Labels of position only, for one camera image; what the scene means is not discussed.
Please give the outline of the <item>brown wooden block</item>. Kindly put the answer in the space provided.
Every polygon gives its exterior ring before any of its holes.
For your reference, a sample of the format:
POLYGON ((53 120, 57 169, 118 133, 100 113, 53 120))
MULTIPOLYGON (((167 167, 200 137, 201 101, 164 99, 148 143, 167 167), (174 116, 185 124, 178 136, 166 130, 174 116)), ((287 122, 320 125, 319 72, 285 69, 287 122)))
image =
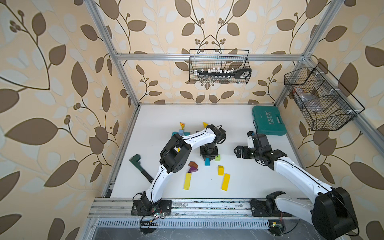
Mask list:
POLYGON ((198 164, 196 164, 195 162, 190 162, 189 164, 188 164, 188 166, 190 166, 190 167, 194 167, 194 168, 198 168, 199 167, 199 165, 198 164))

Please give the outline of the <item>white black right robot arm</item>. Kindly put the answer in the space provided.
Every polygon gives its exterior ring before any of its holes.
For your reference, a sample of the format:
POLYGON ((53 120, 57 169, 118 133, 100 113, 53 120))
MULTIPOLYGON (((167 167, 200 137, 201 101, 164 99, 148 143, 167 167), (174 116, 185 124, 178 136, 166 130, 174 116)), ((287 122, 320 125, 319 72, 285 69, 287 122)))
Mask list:
POLYGON ((291 197, 283 191, 267 195, 265 211, 269 215, 287 213, 298 217, 327 240, 359 230, 350 194, 342 187, 334 188, 315 178, 281 150, 273 150, 266 135, 249 131, 247 145, 235 147, 234 153, 239 159, 254 160, 279 173, 305 194, 306 199, 291 197))

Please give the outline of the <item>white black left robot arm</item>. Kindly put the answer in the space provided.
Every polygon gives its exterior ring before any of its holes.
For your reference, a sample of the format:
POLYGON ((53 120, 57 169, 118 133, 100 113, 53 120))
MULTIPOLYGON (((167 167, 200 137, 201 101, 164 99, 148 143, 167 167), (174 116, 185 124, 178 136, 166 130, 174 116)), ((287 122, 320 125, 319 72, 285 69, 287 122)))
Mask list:
POLYGON ((173 135, 160 153, 160 166, 151 186, 142 193, 141 202, 146 211, 161 200, 171 176, 187 163, 192 150, 199 149, 203 160, 212 161, 219 156, 217 145, 226 140, 226 131, 221 126, 208 125, 192 135, 173 135))

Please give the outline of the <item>purple triangular prism block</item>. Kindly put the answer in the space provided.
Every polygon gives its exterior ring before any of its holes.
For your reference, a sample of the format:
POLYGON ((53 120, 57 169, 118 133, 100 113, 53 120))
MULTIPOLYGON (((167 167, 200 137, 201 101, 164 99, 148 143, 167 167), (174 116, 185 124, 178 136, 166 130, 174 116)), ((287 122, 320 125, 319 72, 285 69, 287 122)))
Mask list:
POLYGON ((194 172, 197 172, 197 171, 198 171, 197 168, 195 168, 195 167, 190 167, 188 173, 194 173, 194 172))

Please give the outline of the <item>green plastic tool case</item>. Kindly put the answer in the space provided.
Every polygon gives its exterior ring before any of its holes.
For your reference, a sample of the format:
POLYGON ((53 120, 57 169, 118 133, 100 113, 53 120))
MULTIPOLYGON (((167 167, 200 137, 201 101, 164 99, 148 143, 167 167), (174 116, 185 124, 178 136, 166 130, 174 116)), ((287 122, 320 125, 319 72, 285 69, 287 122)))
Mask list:
POLYGON ((283 136, 287 133, 280 111, 275 106, 254 106, 252 115, 260 134, 283 136))

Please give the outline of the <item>yellow rectangular block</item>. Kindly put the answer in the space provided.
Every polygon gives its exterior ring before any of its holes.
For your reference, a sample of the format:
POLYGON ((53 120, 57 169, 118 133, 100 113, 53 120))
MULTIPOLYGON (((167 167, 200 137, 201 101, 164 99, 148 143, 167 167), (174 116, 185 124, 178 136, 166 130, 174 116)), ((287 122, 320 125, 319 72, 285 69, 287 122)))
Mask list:
POLYGON ((224 174, 223 183, 222 183, 222 187, 221 187, 221 189, 223 191, 227 191, 228 190, 229 182, 230 182, 230 177, 231 177, 231 175, 224 174))

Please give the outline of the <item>yellow-green rectangular block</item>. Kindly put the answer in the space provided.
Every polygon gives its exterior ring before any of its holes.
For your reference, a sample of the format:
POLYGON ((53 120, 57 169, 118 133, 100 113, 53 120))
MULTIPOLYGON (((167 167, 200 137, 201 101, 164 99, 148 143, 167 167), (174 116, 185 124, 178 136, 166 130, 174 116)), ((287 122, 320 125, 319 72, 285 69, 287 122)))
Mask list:
POLYGON ((192 180, 192 174, 191 173, 186 173, 184 187, 183 187, 184 190, 189 190, 190 189, 191 180, 192 180))

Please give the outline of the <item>plastic bag in basket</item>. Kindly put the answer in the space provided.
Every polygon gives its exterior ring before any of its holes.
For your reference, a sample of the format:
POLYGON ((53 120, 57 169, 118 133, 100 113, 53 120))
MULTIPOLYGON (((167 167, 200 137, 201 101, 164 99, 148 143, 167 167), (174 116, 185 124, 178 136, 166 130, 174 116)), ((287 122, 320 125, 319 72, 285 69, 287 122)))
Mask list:
POLYGON ((323 112, 324 107, 320 97, 306 93, 302 88, 295 88, 298 107, 304 112, 323 112))

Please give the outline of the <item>dark green pipe wrench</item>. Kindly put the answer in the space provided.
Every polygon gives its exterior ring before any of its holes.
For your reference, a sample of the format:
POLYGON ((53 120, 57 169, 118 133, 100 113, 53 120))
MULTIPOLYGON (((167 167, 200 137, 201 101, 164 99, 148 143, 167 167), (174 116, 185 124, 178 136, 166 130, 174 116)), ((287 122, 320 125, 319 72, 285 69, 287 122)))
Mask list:
POLYGON ((130 162, 141 172, 141 174, 152 183, 154 178, 141 166, 141 156, 136 154, 130 158, 130 162))

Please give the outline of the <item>socket set rail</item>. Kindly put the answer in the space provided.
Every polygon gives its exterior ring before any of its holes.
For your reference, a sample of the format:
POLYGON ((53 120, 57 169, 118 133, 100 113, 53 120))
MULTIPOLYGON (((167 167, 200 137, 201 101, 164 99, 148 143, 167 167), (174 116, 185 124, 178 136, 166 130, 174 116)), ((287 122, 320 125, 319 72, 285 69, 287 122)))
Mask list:
POLYGON ((207 71, 198 71, 194 70, 191 72, 193 77, 202 78, 203 80, 219 80, 219 79, 236 79, 236 80, 245 80, 252 75, 251 69, 239 69, 239 70, 214 70, 210 69, 207 71))

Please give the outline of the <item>aluminium front rail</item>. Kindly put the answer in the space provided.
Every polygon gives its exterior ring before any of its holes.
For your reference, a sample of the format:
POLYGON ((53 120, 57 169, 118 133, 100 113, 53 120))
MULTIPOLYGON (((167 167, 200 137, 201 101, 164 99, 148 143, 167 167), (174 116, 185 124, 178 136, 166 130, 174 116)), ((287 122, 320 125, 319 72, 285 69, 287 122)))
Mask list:
POLYGON ((295 220, 287 209, 268 213, 266 199, 163 199, 150 210, 139 198, 96 198, 89 218, 138 218, 160 214, 168 219, 295 220))

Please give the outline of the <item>aluminium frame post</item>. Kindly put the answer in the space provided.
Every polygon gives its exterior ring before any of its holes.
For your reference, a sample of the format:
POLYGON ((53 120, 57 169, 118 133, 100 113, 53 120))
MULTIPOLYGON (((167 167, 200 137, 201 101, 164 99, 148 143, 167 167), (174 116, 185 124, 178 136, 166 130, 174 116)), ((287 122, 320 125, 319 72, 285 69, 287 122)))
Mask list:
POLYGON ((321 41, 325 31, 336 17, 337 13, 341 9, 344 1, 331 1, 330 6, 327 8, 325 14, 321 18, 321 21, 317 25, 313 35, 310 37, 309 42, 302 54, 299 55, 272 55, 272 61, 290 61, 297 62, 294 69, 297 70, 301 67, 312 67, 314 65, 312 60, 312 54, 315 51, 317 45, 321 41))

